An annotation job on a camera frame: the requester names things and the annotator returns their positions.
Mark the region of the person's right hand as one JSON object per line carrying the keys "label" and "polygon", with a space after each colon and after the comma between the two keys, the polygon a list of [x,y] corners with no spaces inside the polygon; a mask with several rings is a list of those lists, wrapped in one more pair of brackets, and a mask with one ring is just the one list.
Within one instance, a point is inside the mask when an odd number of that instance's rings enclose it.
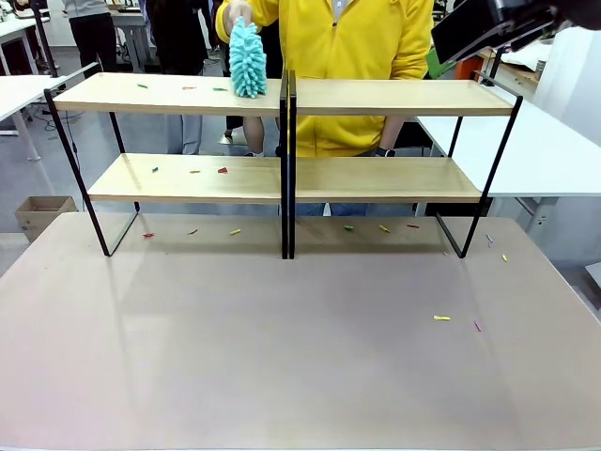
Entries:
{"label": "person's right hand", "polygon": [[245,0],[232,0],[223,13],[223,24],[228,34],[239,19],[242,19],[245,25],[249,25],[253,21],[253,8]]}

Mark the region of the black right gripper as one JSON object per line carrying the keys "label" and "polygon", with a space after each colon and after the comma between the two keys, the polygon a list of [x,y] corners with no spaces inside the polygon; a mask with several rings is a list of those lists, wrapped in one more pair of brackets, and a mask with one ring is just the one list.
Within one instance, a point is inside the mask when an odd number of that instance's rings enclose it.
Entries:
{"label": "black right gripper", "polygon": [[439,62],[454,63],[490,48],[513,51],[541,38],[559,12],[541,1],[466,0],[431,31]]}

